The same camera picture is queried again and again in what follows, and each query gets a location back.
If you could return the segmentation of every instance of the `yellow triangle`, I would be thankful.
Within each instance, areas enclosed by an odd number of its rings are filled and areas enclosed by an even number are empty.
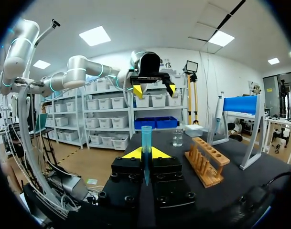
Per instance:
[[[133,93],[139,97],[140,99],[142,99],[143,97],[143,92],[142,92],[142,89],[141,89],[141,85],[138,84],[138,85],[134,85],[133,86]]]
[[[171,156],[165,154],[164,152],[160,151],[159,149],[156,149],[155,147],[151,148],[151,156],[152,159],[157,159],[159,157],[162,158],[170,158]]]
[[[141,152],[142,152],[142,147],[139,147],[138,149],[135,149],[134,151],[131,151],[130,153],[126,154],[122,158],[136,158],[136,159],[141,159]]]
[[[172,93],[172,96],[173,96],[173,94],[174,94],[174,92],[175,92],[175,85],[174,85],[174,84],[170,84],[170,88],[171,88],[171,90],[173,91],[173,93]]]

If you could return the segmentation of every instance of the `blue test tube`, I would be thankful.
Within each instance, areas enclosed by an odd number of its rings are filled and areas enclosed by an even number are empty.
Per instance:
[[[142,126],[142,152],[144,154],[144,177],[146,185],[149,185],[150,180],[150,153],[151,153],[151,126]]]

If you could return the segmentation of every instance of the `white wall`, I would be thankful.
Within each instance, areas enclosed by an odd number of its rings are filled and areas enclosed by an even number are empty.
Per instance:
[[[268,76],[273,76],[273,75],[278,75],[278,74],[284,74],[284,73],[290,73],[291,72],[291,65],[284,66],[281,68],[278,68],[278,66],[272,66],[272,70],[267,71],[262,74],[262,77],[268,77]]]
[[[147,50],[157,53],[162,60],[169,59],[172,68],[177,71],[177,74],[183,73],[182,69],[185,66],[187,60],[199,63],[197,72],[197,95],[199,114],[198,119],[201,125],[205,125],[207,110],[207,90],[204,72],[207,75],[208,81],[208,103],[210,114],[214,114],[216,111],[217,97],[221,91],[225,92],[226,97],[242,96],[242,94],[249,94],[248,81],[258,83],[261,86],[262,90],[264,90],[262,75],[255,70],[236,61],[210,54],[209,74],[207,74],[207,53],[174,48],[150,48]],[[123,68],[129,67],[130,54],[131,51],[119,52],[115,54],[91,58],[91,60],[112,67]]]

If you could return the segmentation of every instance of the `black table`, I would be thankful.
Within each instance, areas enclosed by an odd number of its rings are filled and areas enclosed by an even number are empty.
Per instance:
[[[201,138],[206,141],[206,133],[204,133]],[[246,193],[252,186],[267,183],[276,175],[291,170],[291,165],[268,154],[262,154],[254,164],[242,171],[239,169],[239,165],[243,160],[247,145],[229,139],[229,142],[214,146],[214,148],[230,159],[230,163],[224,166],[222,171],[224,180],[222,183],[213,187],[205,188],[184,156],[184,152],[189,151],[191,144],[193,144],[193,141],[186,134],[183,135],[183,146],[174,147],[172,146],[171,132],[157,131],[152,133],[152,146],[170,156],[178,157],[179,161],[182,163],[183,176],[191,190],[196,193],[197,208],[208,208],[213,212],[217,211],[231,204],[239,196]],[[141,133],[134,134],[125,153],[129,153],[140,146]],[[282,189],[286,181],[287,177],[282,177],[272,183],[271,187]],[[150,184],[146,186],[144,182],[141,187],[138,226],[151,227],[154,225],[155,216],[152,187]]]

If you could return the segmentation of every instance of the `test tube rack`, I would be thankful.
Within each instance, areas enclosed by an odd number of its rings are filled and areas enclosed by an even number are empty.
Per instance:
[[[222,182],[224,178],[221,172],[223,167],[229,164],[230,160],[199,137],[193,138],[193,141],[194,145],[191,145],[190,151],[184,154],[204,187],[211,187]],[[210,164],[210,161],[202,155],[199,148],[215,161],[218,166],[217,170]]]

